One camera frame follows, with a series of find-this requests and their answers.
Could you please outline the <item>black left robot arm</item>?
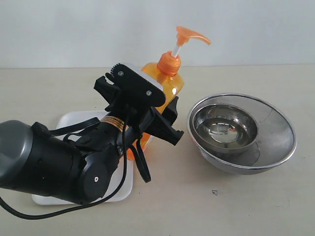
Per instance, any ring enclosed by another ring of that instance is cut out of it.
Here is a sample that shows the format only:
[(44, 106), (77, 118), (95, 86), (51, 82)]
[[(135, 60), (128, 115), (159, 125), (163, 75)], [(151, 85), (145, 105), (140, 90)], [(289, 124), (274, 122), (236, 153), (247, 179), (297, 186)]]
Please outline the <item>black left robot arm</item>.
[(160, 113), (149, 109), (142, 121), (135, 111), (112, 110), (102, 118), (49, 130), (36, 122), (0, 124), (0, 186), (18, 192), (54, 197), (79, 205), (108, 194), (120, 160), (131, 152), (145, 182), (151, 175), (140, 139), (145, 134), (175, 145), (182, 131), (174, 130), (177, 98)]

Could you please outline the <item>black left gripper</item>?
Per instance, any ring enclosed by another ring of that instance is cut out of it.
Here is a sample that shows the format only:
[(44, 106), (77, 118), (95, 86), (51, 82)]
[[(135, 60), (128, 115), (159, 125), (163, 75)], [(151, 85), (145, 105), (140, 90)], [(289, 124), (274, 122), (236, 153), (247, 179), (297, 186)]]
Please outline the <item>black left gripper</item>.
[(178, 117), (178, 100), (178, 96), (175, 96), (162, 114), (156, 108), (151, 108), (142, 119), (132, 109), (108, 105), (108, 144), (123, 145), (123, 127), (126, 123), (126, 145), (135, 145), (145, 132), (175, 146), (184, 135), (184, 131), (172, 126)]

